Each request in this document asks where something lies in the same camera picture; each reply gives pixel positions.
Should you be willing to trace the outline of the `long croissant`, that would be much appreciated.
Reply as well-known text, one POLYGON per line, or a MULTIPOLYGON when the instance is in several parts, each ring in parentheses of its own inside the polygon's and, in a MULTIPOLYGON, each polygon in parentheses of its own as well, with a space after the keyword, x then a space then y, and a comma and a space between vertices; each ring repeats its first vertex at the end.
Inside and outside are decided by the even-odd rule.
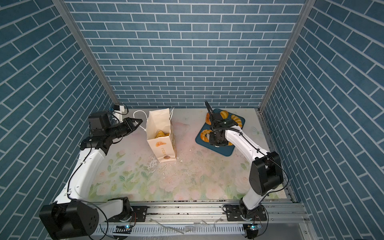
POLYGON ((163 131, 157 131, 155 138, 162 138, 167 136, 169 136, 169 134, 164 133, 163 131))

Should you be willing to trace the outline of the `white printed paper bag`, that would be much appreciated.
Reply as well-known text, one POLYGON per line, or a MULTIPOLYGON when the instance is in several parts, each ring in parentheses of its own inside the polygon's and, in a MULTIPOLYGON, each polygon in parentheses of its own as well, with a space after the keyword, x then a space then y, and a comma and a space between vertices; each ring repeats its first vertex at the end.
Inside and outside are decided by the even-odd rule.
POLYGON ((172 125, 173 111, 170 109, 160 109, 149 111, 147 115, 142 110, 133 113, 144 113, 146 117, 146 127, 142 127, 147 134, 147 142, 152 149, 155 157, 160 163, 173 162, 177 160, 176 140, 172 125), (167 137, 155 138, 157 131, 169 134, 167 137))

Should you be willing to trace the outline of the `silver metal tongs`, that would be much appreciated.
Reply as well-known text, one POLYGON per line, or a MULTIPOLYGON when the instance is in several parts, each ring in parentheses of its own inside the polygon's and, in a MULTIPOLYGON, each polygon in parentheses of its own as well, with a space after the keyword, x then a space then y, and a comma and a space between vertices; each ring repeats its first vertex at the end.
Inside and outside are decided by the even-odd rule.
POLYGON ((209 102, 208 101, 205 101, 205 105, 206 105, 206 108, 207 108, 207 111, 208 111, 208 115, 209 115, 209 120, 210 122, 213 120, 213 114, 214 114, 214 111, 212 109, 212 107, 210 106, 209 102))

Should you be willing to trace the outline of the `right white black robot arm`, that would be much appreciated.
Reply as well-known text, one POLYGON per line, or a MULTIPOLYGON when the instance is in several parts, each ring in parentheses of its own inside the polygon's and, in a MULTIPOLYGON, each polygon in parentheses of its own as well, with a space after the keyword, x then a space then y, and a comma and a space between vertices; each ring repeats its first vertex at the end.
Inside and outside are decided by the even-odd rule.
POLYGON ((276 188, 284 182, 280 156, 257 145, 234 120, 211 119, 210 130, 211 145, 221 147, 231 143, 251 165, 251 187, 241 198, 239 210, 244 219, 254 219, 265 197, 276 192, 276 188))

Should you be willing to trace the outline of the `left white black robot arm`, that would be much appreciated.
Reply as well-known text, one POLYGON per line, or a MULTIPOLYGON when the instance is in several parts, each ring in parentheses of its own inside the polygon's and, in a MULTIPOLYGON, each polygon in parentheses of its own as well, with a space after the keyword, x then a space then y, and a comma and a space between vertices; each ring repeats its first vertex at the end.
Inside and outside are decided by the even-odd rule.
POLYGON ((110 111, 89 115, 90 134, 81 142, 74 171, 53 203, 40 210, 39 217, 53 240, 90 237, 102 222, 109 219, 126 222, 135 217, 127 197, 99 205, 88 200, 93 177, 110 147, 137 130, 143 122, 127 117, 112 125, 111 115, 110 111))

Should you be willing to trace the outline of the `brown bread piece top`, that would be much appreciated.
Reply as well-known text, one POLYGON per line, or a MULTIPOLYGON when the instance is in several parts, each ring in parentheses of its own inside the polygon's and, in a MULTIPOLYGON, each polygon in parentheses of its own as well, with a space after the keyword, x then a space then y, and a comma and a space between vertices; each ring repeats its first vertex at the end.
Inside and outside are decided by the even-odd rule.
POLYGON ((210 120, 210 114, 209 113, 206 114, 205 122, 206 122, 206 124, 211 125, 211 120, 210 120))

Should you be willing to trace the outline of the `dark blue tray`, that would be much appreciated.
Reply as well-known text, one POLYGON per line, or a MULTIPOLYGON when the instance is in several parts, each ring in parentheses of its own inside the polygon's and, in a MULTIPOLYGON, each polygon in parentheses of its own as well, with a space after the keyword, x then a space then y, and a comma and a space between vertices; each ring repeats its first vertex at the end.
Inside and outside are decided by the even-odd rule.
POLYGON ((229 130, 239 132, 235 127, 242 129, 246 120, 226 110, 212 109, 211 107, 207 107, 207 110, 205 123, 195 141, 202 147, 229 157, 235 146, 227 139, 226 133, 229 130))

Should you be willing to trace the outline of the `small round croissant top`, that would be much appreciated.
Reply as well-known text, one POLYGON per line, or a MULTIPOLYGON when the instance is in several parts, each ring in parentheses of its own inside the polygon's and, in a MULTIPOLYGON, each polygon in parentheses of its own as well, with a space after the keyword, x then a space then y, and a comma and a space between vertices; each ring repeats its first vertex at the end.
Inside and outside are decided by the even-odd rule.
POLYGON ((223 120, 226 120, 229 117, 229 113, 227 111, 221 111, 220 115, 223 118, 223 120))

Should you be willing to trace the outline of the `croissant right on tray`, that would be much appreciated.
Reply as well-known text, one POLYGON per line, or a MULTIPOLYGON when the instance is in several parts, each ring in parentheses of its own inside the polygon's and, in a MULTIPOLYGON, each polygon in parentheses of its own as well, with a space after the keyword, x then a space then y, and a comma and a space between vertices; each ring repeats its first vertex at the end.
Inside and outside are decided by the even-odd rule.
POLYGON ((241 120, 238 116, 236 116, 236 115, 231 115, 231 119, 234 120, 234 121, 238 124, 238 126, 239 126, 240 128, 243 127, 242 120, 241 120))

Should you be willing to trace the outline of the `left aluminium corner post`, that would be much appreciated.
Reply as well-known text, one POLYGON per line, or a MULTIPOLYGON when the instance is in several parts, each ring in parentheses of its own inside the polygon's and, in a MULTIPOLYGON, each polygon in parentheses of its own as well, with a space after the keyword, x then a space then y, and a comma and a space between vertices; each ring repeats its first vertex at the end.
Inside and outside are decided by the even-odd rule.
POLYGON ((58 10, 59 14, 63 18, 64 22, 66 23, 67 27, 69 28, 70 32, 72 33, 73 37, 75 38, 76 42, 78 43, 81 51, 87 58, 89 64, 91 65, 92 69, 98 76, 100 82, 102 83, 103 87, 105 88, 106 92, 108 93, 109 97, 113 101, 114 104, 119 104, 120 101, 118 100, 117 95, 114 93, 110 83, 108 82, 103 70, 101 69, 99 63, 97 62, 91 48, 89 47, 86 39, 84 38, 80 28, 78 27, 74 17, 70 13, 65 1, 62 0, 52 0, 54 6, 58 10))

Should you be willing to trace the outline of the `aluminium corner post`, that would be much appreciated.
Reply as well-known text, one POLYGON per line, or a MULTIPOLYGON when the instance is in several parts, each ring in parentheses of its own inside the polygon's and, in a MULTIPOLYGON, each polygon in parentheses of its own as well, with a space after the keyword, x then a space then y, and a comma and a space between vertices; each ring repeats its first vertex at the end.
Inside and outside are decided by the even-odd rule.
POLYGON ((78 43, 81 51, 87 58, 89 64, 91 65, 92 69, 98 76, 100 82, 102 83, 103 87, 105 88, 106 92, 108 93, 109 97, 113 101, 114 104, 119 104, 120 101, 118 100, 117 95, 114 93, 110 83, 108 82, 103 70, 101 69, 99 63, 97 62, 91 48, 89 47, 86 39, 84 38, 80 28, 78 27, 74 17, 70 13, 65 1, 62 0, 52 0, 54 6, 58 10, 59 14, 63 18, 64 22, 66 23, 67 27, 69 28, 70 32, 72 33, 73 37, 75 38, 76 42, 78 43))
POLYGON ((315 4, 315 0, 308 0, 308 1, 305 1, 305 4, 299 14, 299 17, 298 17, 298 21, 297 23, 295 24, 294 28, 293 28, 293 31, 292 31, 292 34, 287 42, 287 45, 281 55, 281 58, 279 60, 279 64, 278 66, 276 67, 276 70, 274 72, 274 75, 272 76, 271 78, 271 81, 270 81, 270 84, 267 88, 267 91, 262 99, 262 102, 258 108, 259 110, 259 113, 262 113, 266 106, 267 106, 267 103, 268 103, 268 100, 270 99, 272 93, 273 93, 273 90, 275 88, 275 86, 277 85, 278 81, 279 81, 279 77, 281 76, 282 74, 282 71, 288 61, 288 58, 295 46, 295 43, 297 42, 298 38, 299 38, 299 35, 304 27, 304 24, 307 20, 307 18, 309 17, 309 14, 315 4))

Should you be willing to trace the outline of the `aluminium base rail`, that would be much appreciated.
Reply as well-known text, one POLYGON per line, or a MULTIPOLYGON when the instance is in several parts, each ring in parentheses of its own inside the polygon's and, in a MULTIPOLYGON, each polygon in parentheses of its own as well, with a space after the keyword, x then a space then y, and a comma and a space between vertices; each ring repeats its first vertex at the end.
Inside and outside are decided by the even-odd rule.
POLYGON ((132 202, 124 221, 117 216, 119 204, 99 206, 99 224, 89 234, 74 239, 130 240, 134 237, 240 235, 244 240, 316 240, 304 206, 271 201, 258 207, 251 218, 242 217, 236 201, 132 202))

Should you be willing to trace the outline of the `right aluminium corner post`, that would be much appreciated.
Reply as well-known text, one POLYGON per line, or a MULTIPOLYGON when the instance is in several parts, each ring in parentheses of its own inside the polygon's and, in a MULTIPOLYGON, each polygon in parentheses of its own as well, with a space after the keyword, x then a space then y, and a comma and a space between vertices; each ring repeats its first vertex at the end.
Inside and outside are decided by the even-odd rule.
POLYGON ((299 38, 299 35, 304 27, 304 24, 307 20, 307 18, 309 17, 309 14, 315 4, 315 0, 308 0, 308 1, 305 1, 305 4, 299 14, 299 17, 298 17, 298 21, 297 23, 295 24, 294 28, 293 28, 293 31, 292 31, 292 34, 287 42, 287 45, 281 55, 281 58, 279 60, 279 64, 278 66, 276 67, 276 70, 274 72, 274 75, 272 76, 271 78, 271 81, 270 81, 270 84, 267 88, 267 91, 262 99, 262 102, 258 108, 259 110, 259 113, 262 113, 266 106, 267 106, 267 103, 268 103, 268 100, 270 99, 272 93, 273 93, 273 90, 275 88, 275 86, 277 85, 278 81, 279 81, 279 77, 281 76, 282 74, 282 71, 288 61, 288 58, 295 46, 295 43, 297 42, 298 38, 299 38))

